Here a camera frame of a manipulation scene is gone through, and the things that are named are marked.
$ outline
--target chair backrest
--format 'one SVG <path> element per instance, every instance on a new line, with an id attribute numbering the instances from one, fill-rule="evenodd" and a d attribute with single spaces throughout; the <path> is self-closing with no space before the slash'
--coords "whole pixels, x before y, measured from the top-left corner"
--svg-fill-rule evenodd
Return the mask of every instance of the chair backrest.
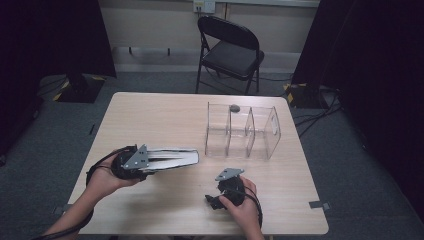
<path id="1" fill-rule="evenodd" d="M 240 47 L 259 50 L 259 41 L 249 29 L 214 16 L 203 16 L 197 21 L 202 38 L 204 34 Z"/>

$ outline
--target transparent divider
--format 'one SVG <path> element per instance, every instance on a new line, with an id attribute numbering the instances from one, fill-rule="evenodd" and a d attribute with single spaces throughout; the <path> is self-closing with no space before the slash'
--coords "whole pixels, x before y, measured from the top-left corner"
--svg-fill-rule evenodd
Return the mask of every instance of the transparent divider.
<path id="1" fill-rule="evenodd" d="M 281 137 L 275 107 L 208 103 L 206 131 L 210 157 L 270 159 Z"/>

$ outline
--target person's left hand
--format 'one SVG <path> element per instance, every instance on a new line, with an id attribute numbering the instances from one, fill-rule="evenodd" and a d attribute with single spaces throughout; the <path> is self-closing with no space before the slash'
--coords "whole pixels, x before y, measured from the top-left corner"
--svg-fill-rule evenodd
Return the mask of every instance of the person's left hand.
<path id="1" fill-rule="evenodd" d="M 116 156 L 117 154 L 103 161 L 94 171 L 87 185 L 86 192 L 97 200 L 112 194 L 119 188 L 133 186 L 140 182 L 140 179 L 122 180 L 113 175 L 110 166 Z"/>

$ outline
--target hand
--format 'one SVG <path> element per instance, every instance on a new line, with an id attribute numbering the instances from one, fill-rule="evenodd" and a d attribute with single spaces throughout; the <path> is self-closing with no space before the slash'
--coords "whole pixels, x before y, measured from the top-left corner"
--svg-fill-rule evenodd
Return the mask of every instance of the hand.
<path id="1" fill-rule="evenodd" d="M 122 180 L 113 175 L 110 167 L 116 156 L 117 154 L 103 161 L 94 171 L 85 190 L 91 197 L 100 200 L 119 188 L 133 186 L 140 182 L 140 179 Z"/>
<path id="2" fill-rule="evenodd" d="M 240 179 L 243 181 L 244 186 L 246 187 L 246 194 L 249 194 L 253 198 L 256 195 L 256 185 L 247 178 L 240 176 Z M 231 216 L 233 216 L 236 223 L 241 227 L 246 238 L 250 239 L 264 239 L 261 228 L 258 221 L 258 209 L 256 203 L 252 199 L 245 197 L 243 203 L 239 206 L 234 206 L 234 204 L 226 197 L 219 196 L 221 203 L 227 208 Z"/>

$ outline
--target light wood tabletop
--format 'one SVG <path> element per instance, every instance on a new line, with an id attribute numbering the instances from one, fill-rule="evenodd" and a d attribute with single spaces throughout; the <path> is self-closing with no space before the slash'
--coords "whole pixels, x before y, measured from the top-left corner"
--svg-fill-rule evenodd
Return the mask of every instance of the light wood tabletop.
<path id="1" fill-rule="evenodd" d="M 208 102 L 275 106 L 281 139 L 269 160 L 212 158 L 205 155 Z M 321 235 L 328 231 L 287 102 L 278 97 L 116 93 L 105 113 L 69 199 L 84 191 L 86 172 L 114 149 L 137 144 L 148 148 L 191 147 L 196 165 L 157 172 L 133 187 L 122 188 L 94 209 L 81 234 L 240 235 L 224 210 L 213 210 L 205 194 L 218 196 L 215 177 L 225 168 L 242 168 L 258 189 L 265 235 Z"/>

